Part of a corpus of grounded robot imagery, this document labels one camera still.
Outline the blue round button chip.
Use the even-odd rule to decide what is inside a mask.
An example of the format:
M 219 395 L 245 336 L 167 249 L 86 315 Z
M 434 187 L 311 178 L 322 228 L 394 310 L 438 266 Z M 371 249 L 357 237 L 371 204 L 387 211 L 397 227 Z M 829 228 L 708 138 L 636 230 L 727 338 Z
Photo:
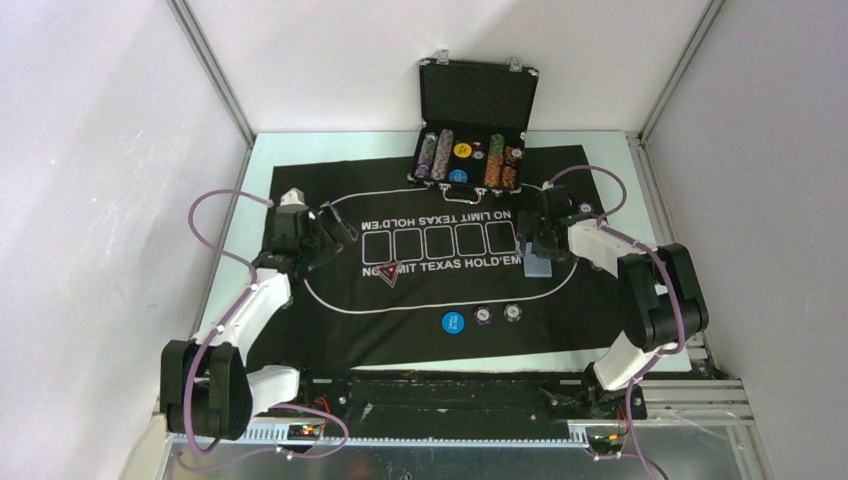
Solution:
M 457 335 L 465 329 L 466 320 L 460 312 L 448 311 L 442 316 L 441 326 L 445 333 Z

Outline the blue card deck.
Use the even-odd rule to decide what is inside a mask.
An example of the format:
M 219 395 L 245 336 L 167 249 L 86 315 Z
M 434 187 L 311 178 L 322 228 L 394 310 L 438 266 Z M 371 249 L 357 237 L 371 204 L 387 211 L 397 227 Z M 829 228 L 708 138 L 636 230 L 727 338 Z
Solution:
M 533 254 L 527 254 L 523 260 L 523 271 L 526 278 L 552 278 L 552 262 Z

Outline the blue yellow chip bottom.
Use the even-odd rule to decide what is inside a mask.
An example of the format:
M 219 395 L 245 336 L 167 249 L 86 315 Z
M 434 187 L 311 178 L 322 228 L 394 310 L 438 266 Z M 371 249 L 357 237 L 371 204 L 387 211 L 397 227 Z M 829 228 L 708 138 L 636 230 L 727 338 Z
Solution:
M 514 323 L 521 320 L 523 310 L 517 303 L 509 303 L 504 306 L 503 314 L 507 322 Z

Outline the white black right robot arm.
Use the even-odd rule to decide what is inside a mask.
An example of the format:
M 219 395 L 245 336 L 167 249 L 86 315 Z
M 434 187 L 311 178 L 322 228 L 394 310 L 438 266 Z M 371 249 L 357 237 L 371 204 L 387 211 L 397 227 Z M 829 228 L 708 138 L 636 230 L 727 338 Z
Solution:
M 616 281 L 622 331 L 590 364 L 590 384 L 581 392 L 583 408 L 593 417 L 610 416 L 622 403 L 620 390 L 643 378 L 661 357 L 681 352 L 709 324 L 684 245 L 630 237 L 603 216 L 580 211 L 562 186 L 545 185 L 530 209 L 519 213 L 516 242 L 521 253 L 552 262 L 585 260 Z

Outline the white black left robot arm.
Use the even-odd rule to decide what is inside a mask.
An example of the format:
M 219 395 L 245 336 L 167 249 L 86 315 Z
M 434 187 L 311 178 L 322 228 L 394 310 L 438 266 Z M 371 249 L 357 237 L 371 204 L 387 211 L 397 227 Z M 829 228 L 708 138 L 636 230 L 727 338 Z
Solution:
M 304 416 L 315 388 L 295 367 L 266 365 L 251 372 L 249 352 L 272 317 L 291 305 L 292 287 L 358 240 L 359 233 L 329 202 L 311 208 L 292 188 L 279 199 L 257 197 L 271 227 L 253 260 L 226 250 L 246 267 L 247 282 L 222 317 L 188 340 L 171 340 L 160 363 L 160 411 L 171 433 L 191 440 L 237 440 L 259 414 L 281 406 Z

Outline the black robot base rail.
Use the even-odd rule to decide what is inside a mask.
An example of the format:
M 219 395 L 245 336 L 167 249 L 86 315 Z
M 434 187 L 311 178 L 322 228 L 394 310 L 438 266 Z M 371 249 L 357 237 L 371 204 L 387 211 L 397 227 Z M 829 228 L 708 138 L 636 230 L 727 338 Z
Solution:
M 348 372 L 302 380 L 294 402 L 357 440 L 572 440 L 582 421 L 624 432 L 648 416 L 639 387 L 604 393 L 576 373 Z

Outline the purple chip bottom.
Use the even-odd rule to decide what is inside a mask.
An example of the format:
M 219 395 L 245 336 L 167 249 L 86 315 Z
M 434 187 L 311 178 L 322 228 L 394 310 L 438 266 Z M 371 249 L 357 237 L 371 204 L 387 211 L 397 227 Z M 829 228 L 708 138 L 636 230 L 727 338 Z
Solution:
M 490 324 L 492 322 L 492 318 L 493 314 L 488 306 L 480 305 L 473 311 L 473 319 L 480 326 Z

